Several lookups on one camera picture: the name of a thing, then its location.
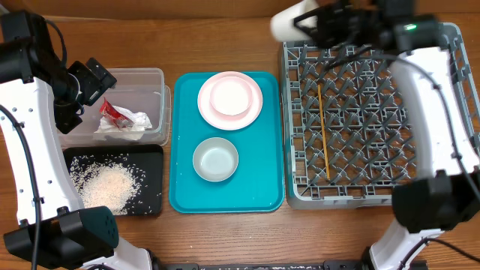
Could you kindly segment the pale green cup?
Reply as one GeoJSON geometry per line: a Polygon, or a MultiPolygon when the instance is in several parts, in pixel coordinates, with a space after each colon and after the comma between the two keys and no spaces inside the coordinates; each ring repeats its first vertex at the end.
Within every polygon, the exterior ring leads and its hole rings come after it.
{"type": "Polygon", "coordinates": [[[274,15],[270,21],[274,39],[279,42],[310,40],[310,37],[293,25],[293,19],[318,7],[316,0],[302,0],[274,15]]]}

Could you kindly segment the grey bowl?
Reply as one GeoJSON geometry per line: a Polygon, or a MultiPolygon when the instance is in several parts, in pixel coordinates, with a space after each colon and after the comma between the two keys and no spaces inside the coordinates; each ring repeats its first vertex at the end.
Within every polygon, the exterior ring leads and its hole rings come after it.
{"type": "Polygon", "coordinates": [[[236,171],[239,153],[229,140],[212,137],[195,148],[192,163],[200,178],[207,182],[222,182],[236,171]]]}

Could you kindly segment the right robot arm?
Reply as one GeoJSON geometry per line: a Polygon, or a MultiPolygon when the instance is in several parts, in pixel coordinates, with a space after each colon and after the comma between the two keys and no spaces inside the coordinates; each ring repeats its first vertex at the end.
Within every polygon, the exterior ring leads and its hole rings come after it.
{"type": "Polygon", "coordinates": [[[370,44],[390,64],[414,133],[417,178],[394,188],[394,221],[362,266],[408,269],[423,247],[479,211],[479,156],[462,123],[440,23],[416,14],[413,1],[372,8],[335,1],[294,15],[292,24],[320,48],[370,44]]]}

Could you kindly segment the red foil snack wrapper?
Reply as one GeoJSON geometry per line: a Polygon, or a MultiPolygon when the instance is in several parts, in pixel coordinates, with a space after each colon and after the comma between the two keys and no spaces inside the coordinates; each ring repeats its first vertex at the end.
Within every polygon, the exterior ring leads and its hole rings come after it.
{"type": "Polygon", "coordinates": [[[118,129],[132,127],[134,125],[134,122],[130,118],[121,114],[106,98],[103,99],[99,112],[118,129]]]}

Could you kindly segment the wooden chopstick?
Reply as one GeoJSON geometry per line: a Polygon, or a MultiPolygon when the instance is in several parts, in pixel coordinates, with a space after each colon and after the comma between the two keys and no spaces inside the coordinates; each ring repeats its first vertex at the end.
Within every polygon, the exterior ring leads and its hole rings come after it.
{"type": "Polygon", "coordinates": [[[317,94],[318,94],[318,101],[319,101],[319,117],[320,117],[320,124],[321,124],[321,132],[322,132],[322,149],[324,153],[324,161],[325,161],[325,174],[326,180],[330,180],[330,169],[329,169],[329,156],[328,156],[328,147],[326,142],[326,126],[325,126],[325,119],[324,119],[324,112],[323,112],[323,99],[322,99],[322,92],[321,86],[317,86],[317,94]]]}

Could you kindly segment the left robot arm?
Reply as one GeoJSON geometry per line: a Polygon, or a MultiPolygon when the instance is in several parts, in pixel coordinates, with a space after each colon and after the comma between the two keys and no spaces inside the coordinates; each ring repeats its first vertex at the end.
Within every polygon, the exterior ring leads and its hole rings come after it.
{"type": "Polygon", "coordinates": [[[105,206],[87,208],[68,174],[60,134],[77,127],[116,78],[96,59],[67,65],[53,23],[26,10],[1,16],[1,132],[16,183],[18,228],[7,251],[47,269],[159,269],[119,235],[105,206]]]}

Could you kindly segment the white napkin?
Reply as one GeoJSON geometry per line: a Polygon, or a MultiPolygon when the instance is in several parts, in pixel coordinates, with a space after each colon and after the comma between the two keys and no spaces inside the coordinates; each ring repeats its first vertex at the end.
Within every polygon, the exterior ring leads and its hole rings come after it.
{"type": "Polygon", "coordinates": [[[100,140],[106,140],[107,137],[114,139],[123,139],[129,141],[140,140],[146,130],[152,129],[152,123],[145,112],[131,112],[120,106],[113,106],[122,115],[133,121],[131,127],[123,127],[118,129],[106,117],[100,119],[100,125],[95,131],[100,135],[100,140]]]}

